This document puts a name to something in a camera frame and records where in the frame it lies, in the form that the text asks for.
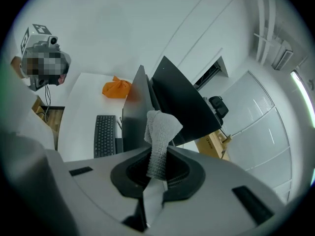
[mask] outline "computer monitor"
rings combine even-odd
[[[162,112],[175,116],[183,125],[173,140],[176,146],[221,128],[205,100],[167,57],[162,58],[151,83]]]
[[[141,65],[133,79],[123,108],[123,152],[149,146],[144,141],[144,133],[147,125],[147,112],[150,110],[154,110],[154,108],[151,103],[147,76]]]

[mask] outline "desk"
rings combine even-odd
[[[58,152],[64,162],[94,157],[94,131],[97,115],[122,116],[125,99],[109,99],[102,94],[113,76],[81,73],[66,102],[60,124]],[[121,138],[116,124],[116,138]]]

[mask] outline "keyboard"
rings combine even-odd
[[[94,158],[116,154],[116,116],[97,116],[94,132]]]

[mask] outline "textured cloth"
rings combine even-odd
[[[107,82],[102,90],[102,93],[108,98],[122,98],[125,99],[131,88],[131,83],[120,80],[116,76],[113,82]]]
[[[166,149],[183,126],[172,115],[161,111],[148,111],[144,140],[152,144],[147,176],[165,180]]]

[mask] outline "orange plastic bag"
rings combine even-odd
[[[130,82],[120,80],[114,76],[113,82],[107,82],[104,85],[102,93],[108,98],[125,99],[130,91],[130,87]]]

